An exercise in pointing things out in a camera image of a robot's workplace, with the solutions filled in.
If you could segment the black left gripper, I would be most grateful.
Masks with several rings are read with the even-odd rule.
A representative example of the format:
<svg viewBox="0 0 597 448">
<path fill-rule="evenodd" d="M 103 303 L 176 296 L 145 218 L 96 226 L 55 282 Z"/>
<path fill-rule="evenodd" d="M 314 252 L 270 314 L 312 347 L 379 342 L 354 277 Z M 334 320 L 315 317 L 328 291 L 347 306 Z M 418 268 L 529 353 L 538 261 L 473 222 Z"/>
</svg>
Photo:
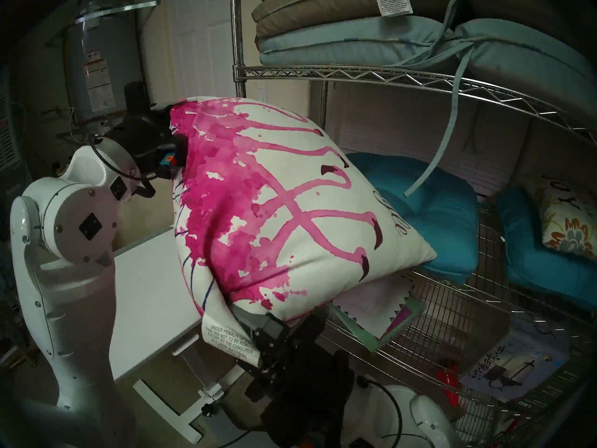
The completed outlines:
<svg viewBox="0 0 597 448">
<path fill-rule="evenodd" d="M 116 174 L 134 180 L 152 180 L 151 174 L 160 179 L 173 179 L 181 160 L 181 135 L 171 129 L 169 112 L 128 114 L 112 127 L 104 138 L 115 142 L 126 151 L 135 163 L 135 171 L 120 168 L 104 160 L 104 165 Z"/>
</svg>

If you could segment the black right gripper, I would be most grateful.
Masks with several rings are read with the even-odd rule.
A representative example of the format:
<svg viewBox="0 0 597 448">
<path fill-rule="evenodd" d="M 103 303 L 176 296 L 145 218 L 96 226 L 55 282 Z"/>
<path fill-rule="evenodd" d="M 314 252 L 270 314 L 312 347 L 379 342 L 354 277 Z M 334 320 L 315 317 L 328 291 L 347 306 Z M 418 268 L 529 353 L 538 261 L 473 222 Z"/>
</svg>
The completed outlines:
<svg viewBox="0 0 597 448">
<path fill-rule="evenodd" d="M 258 365 L 246 364 L 253 382 L 252 402 L 267 397 L 260 415 L 276 447 L 298 447 L 309 435 L 323 435 L 324 447 L 341 447 L 344 409 L 355 383 L 348 353 L 328 352 L 316 343 L 327 320 L 302 320 L 295 327 L 271 313 L 231 312 L 260 352 Z"/>
</svg>

